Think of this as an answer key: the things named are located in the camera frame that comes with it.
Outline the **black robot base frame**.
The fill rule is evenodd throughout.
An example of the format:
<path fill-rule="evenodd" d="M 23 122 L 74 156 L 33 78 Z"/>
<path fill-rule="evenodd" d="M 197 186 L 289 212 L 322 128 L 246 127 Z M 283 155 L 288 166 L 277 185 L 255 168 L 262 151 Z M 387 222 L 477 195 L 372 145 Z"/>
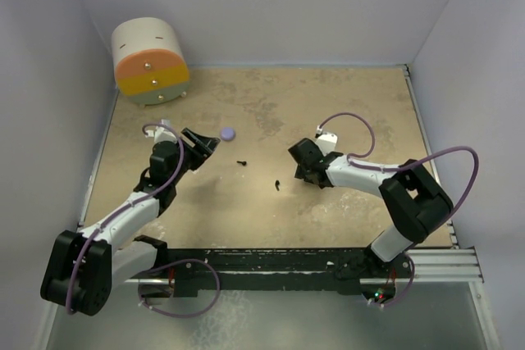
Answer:
<path fill-rule="evenodd" d="M 193 298 L 202 290 L 335 292 L 388 300 L 402 280 L 413 281 L 407 255 L 383 262 L 367 248 L 169 248 L 140 235 L 134 243 L 154 247 L 152 273 L 139 273 L 148 295 Z"/>

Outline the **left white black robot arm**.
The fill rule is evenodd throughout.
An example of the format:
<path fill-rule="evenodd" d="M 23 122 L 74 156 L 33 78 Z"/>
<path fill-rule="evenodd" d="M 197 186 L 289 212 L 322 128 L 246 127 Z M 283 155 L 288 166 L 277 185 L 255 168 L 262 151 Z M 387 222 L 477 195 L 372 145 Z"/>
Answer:
<path fill-rule="evenodd" d="M 169 208 L 182 176 L 209 159 L 221 140 L 188 128 L 176 132 L 166 121 L 143 125 L 142 132 L 153 148 L 130 196 L 95 224 L 64 230 L 54 241 L 40 297 L 69 314 L 93 316 L 128 279 L 159 278 L 177 265 L 166 243 L 135 233 Z"/>

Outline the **purple earbud charging case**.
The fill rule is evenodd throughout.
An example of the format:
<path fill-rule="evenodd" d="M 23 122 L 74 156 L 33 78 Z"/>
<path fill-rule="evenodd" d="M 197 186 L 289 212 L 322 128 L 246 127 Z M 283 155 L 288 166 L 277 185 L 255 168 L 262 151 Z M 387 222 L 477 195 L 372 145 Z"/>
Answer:
<path fill-rule="evenodd" d="M 236 132 L 231 127 L 224 127 L 220 131 L 220 138 L 223 141 L 232 141 L 235 139 Z"/>

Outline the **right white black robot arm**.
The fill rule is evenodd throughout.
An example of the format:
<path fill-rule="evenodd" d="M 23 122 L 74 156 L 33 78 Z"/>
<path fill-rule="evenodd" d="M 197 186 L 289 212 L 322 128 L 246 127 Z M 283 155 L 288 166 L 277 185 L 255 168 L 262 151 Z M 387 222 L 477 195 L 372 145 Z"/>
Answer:
<path fill-rule="evenodd" d="M 409 160 L 401 166 L 366 165 L 350 161 L 341 152 L 324 153 L 311 139 L 288 149 L 297 167 L 296 179 L 324 188 L 347 188 L 379 197 L 392 225 L 367 247 L 366 271 L 383 277 L 394 259 L 422 243 L 448 220 L 453 203 L 422 164 Z"/>

